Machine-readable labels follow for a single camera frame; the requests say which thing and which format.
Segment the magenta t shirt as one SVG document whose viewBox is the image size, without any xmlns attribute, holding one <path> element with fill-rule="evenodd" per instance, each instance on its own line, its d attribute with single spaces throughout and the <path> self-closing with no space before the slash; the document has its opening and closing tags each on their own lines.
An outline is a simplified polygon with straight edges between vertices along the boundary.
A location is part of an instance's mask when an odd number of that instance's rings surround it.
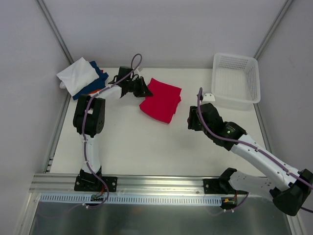
<svg viewBox="0 0 313 235">
<path fill-rule="evenodd" d="M 145 98 L 139 105 L 140 110 L 157 121 L 169 124 L 181 102 L 182 89 L 154 78 L 151 78 L 148 89 L 153 96 Z"/>
</svg>

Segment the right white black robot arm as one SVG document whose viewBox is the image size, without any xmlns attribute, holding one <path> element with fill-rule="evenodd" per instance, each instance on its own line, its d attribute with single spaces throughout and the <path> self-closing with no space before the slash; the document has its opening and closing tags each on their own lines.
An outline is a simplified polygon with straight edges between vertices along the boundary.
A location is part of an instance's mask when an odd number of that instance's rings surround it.
<svg viewBox="0 0 313 235">
<path fill-rule="evenodd" d="M 218 178 L 218 190 L 225 194 L 245 191 L 271 201 L 281 212 L 295 216 L 313 189 L 313 174 L 288 165 L 262 148 L 234 122 L 223 121 L 211 103 L 190 106 L 188 129 L 202 131 L 214 144 L 253 165 L 263 177 L 227 168 Z"/>
</svg>

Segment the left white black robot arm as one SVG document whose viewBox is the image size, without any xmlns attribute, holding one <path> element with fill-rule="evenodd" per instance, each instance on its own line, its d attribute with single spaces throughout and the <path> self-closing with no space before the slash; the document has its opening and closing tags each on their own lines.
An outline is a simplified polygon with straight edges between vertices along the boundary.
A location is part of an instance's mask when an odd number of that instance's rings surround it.
<svg viewBox="0 0 313 235">
<path fill-rule="evenodd" d="M 108 86 L 94 94 L 79 96 L 73 117 L 73 126 L 80 135 L 83 150 L 83 165 L 76 177 L 75 191 L 101 191 L 111 179 L 102 179 L 102 166 L 99 157 L 99 134 L 105 124 L 106 99 L 119 99 L 132 93 L 135 97 L 151 97 L 144 78 L 137 69 L 120 67 L 118 75 Z"/>
</svg>

